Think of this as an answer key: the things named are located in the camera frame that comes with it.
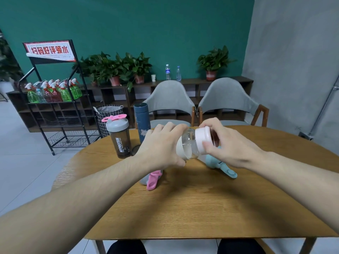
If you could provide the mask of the person's left hand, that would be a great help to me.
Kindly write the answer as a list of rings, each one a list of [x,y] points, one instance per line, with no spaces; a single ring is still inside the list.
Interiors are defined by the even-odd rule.
[[[156,170],[164,170],[166,158],[176,154],[176,144],[180,136],[188,129],[186,124],[175,125],[168,122],[166,125],[157,125],[149,130],[144,141],[133,157],[137,161],[139,170],[145,176]]]

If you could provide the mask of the person's right hand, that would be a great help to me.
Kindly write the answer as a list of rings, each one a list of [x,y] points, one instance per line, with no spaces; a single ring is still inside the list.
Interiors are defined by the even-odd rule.
[[[220,120],[211,118],[203,121],[199,128],[209,126],[216,140],[215,146],[221,149],[218,160],[236,168],[253,169],[265,157],[265,151],[244,137],[237,130],[224,127]]]

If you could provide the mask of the pink bottle lid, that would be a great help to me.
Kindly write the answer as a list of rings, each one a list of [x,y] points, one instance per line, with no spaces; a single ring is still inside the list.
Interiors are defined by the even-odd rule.
[[[207,154],[203,146],[203,142],[208,142],[208,143],[211,143],[213,146],[215,146],[214,138],[213,138],[213,135],[211,133],[211,129],[209,126],[197,128],[195,130],[195,139],[196,139],[197,149],[200,155]]]

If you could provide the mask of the clear plastic bottle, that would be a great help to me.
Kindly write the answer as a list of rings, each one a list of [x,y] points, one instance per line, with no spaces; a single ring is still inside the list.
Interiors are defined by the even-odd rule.
[[[189,128],[180,136],[176,144],[176,154],[185,161],[198,158],[200,153],[194,129]]]

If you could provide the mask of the person's right forearm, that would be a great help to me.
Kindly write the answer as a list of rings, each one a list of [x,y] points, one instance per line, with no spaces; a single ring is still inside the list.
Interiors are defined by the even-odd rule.
[[[339,234],[339,173],[263,152],[249,170],[282,189]]]

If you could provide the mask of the person's left forearm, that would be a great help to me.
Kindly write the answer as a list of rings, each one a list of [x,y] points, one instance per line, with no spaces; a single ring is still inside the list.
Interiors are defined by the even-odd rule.
[[[134,156],[6,213],[0,217],[0,254],[67,254],[147,173]]]

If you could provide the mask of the grey chair with wooden legs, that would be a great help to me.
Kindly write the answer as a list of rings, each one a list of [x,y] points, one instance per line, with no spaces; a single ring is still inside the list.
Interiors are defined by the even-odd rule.
[[[199,125],[203,122],[203,114],[216,109],[232,109],[249,113],[253,116],[251,123],[239,120],[220,120],[223,126],[252,125],[254,126],[261,114],[262,127],[267,127],[269,109],[254,101],[243,89],[241,84],[229,77],[214,80],[198,104],[197,117]]]
[[[149,112],[180,110],[191,116],[191,122],[178,119],[155,119],[150,121],[151,128],[155,128],[158,124],[166,125],[168,122],[172,122],[175,125],[183,123],[189,127],[194,125],[195,105],[187,95],[184,86],[178,81],[169,80],[161,82],[143,103],[148,105]]]

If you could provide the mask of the dark blue thermos flask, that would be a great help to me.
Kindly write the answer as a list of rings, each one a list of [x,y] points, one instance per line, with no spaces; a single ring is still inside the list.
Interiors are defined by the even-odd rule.
[[[145,139],[147,132],[151,129],[148,105],[145,102],[135,104],[134,115],[136,129],[138,130],[140,143]]]

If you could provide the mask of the dark shaker bottle grey lid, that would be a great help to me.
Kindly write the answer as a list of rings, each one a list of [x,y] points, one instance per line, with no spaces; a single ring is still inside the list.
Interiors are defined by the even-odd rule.
[[[126,114],[111,115],[101,121],[112,139],[118,158],[124,159],[131,156],[131,142],[129,136],[129,121]]]

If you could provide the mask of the grid pattern laundry basket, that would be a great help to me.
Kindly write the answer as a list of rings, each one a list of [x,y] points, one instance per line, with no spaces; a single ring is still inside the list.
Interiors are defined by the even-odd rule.
[[[101,134],[101,138],[109,136],[109,132],[107,131],[105,126],[105,122],[102,122],[102,119],[109,116],[123,114],[124,113],[123,108],[124,108],[123,105],[102,105],[98,107],[93,107],[98,124],[98,130],[100,131]]]

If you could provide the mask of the potted green plant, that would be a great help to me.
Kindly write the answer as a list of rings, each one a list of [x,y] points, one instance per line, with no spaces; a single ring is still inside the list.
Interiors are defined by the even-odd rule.
[[[124,71],[123,60],[116,53],[115,60],[110,59],[109,54],[101,52],[97,62],[97,83],[98,85],[108,84],[111,86],[121,86],[120,76]]]
[[[129,93],[134,84],[143,84],[145,82],[145,76],[150,72],[152,67],[149,59],[149,57],[145,57],[143,52],[138,57],[134,57],[128,52],[125,53],[124,58],[116,54],[116,60],[119,63],[118,75],[126,83]]]
[[[106,84],[107,81],[100,79],[100,63],[102,62],[102,54],[90,55],[87,58],[81,57],[79,60],[80,68],[84,77],[90,79],[93,87],[98,87],[101,84]]]
[[[236,59],[229,58],[229,50],[226,45],[223,48],[214,48],[207,55],[200,55],[197,59],[197,65],[206,72],[206,80],[214,81],[217,72],[227,67],[228,64],[236,62]]]

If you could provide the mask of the dark wooden cubby shelf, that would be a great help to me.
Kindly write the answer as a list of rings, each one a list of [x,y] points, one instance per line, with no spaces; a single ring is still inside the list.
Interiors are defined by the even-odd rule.
[[[251,92],[253,80],[244,76],[231,77],[238,81],[249,95]],[[94,87],[87,85],[87,91],[82,88],[83,96],[76,100],[77,110],[80,112],[82,123],[86,130],[96,130],[95,111],[93,107],[102,105],[123,106],[123,112],[128,115],[129,127],[134,128],[134,108],[137,103],[141,103],[150,96],[156,86],[161,81],[148,82],[144,84],[134,85],[131,92],[125,86],[104,85]],[[193,101],[196,108],[201,101],[203,94],[206,92],[210,82],[205,79],[193,78],[183,79],[184,85],[189,98]],[[40,132],[39,126],[44,132],[58,132],[62,129],[57,126],[65,126],[65,131],[81,131],[82,124],[78,119],[77,110],[72,102],[52,102],[42,104],[29,104],[27,97],[15,90],[6,93],[8,99],[12,102],[15,110],[18,112],[21,120],[27,127],[29,132]],[[199,119],[193,112],[188,113],[181,110],[159,110],[151,113],[150,120],[154,119],[177,119],[198,125]],[[244,111],[222,111],[214,110],[205,114],[204,118],[220,115],[224,120],[244,120]]]

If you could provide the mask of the person's left leg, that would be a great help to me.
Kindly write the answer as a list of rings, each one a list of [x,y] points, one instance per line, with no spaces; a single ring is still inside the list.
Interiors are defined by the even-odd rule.
[[[147,251],[140,239],[128,239],[117,240],[106,254],[147,254]]]

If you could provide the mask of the person's leg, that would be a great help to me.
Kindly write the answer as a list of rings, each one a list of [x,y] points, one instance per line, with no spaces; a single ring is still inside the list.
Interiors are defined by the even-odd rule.
[[[140,239],[128,239],[117,240],[106,254],[147,254],[147,251]]]
[[[252,238],[221,239],[217,254],[266,254],[260,244]]]

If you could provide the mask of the person's right leg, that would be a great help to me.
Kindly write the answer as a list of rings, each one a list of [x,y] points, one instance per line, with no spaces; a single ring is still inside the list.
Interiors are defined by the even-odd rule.
[[[221,239],[217,254],[266,254],[260,244],[252,238]]]

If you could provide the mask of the row of coloured spray bottles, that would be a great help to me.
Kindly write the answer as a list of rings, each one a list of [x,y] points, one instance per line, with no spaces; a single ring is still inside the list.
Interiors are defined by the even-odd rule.
[[[83,96],[82,90],[79,87],[79,82],[76,78],[68,80],[45,80],[37,81],[36,83],[27,83],[24,88],[28,102],[51,103],[51,102],[72,102]]]

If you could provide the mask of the red and white sign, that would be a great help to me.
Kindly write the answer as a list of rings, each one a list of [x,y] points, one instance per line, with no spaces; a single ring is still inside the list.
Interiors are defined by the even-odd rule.
[[[72,40],[26,42],[23,43],[29,58],[51,59],[63,62],[76,62]]]

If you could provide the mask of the large plant in white pot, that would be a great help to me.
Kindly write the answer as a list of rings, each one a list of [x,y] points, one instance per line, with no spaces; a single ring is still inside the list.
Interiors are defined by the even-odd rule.
[[[0,83],[10,83],[13,90],[18,90],[18,81],[22,77],[23,71],[0,29]]]

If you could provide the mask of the metal wall conduit pipe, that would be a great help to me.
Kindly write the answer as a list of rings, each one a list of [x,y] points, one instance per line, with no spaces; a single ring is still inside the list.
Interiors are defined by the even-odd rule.
[[[327,106],[328,106],[328,104],[329,104],[329,102],[331,100],[332,95],[337,90],[339,90],[339,75],[337,76],[335,82],[333,83],[333,86],[332,86],[330,92],[328,93],[328,95],[327,95],[327,97],[325,99],[325,102],[324,102],[324,104],[323,104],[323,106],[322,106],[322,108],[321,108],[321,110],[320,110],[320,112],[319,112],[319,114],[318,114],[318,116],[317,116],[317,118],[316,118],[316,120],[315,120],[315,122],[314,122],[314,124],[313,124],[313,126],[312,126],[312,128],[310,130],[310,132],[309,132],[309,137],[310,137],[311,141],[314,138],[314,135],[316,133],[316,129],[318,127],[318,124],[320,123],[320,121],[321,121],[321,119],[323,117],[323,114],[324,114],[324,112],[325,112],[325,110],[326,110],[326,108],[327,108]]]

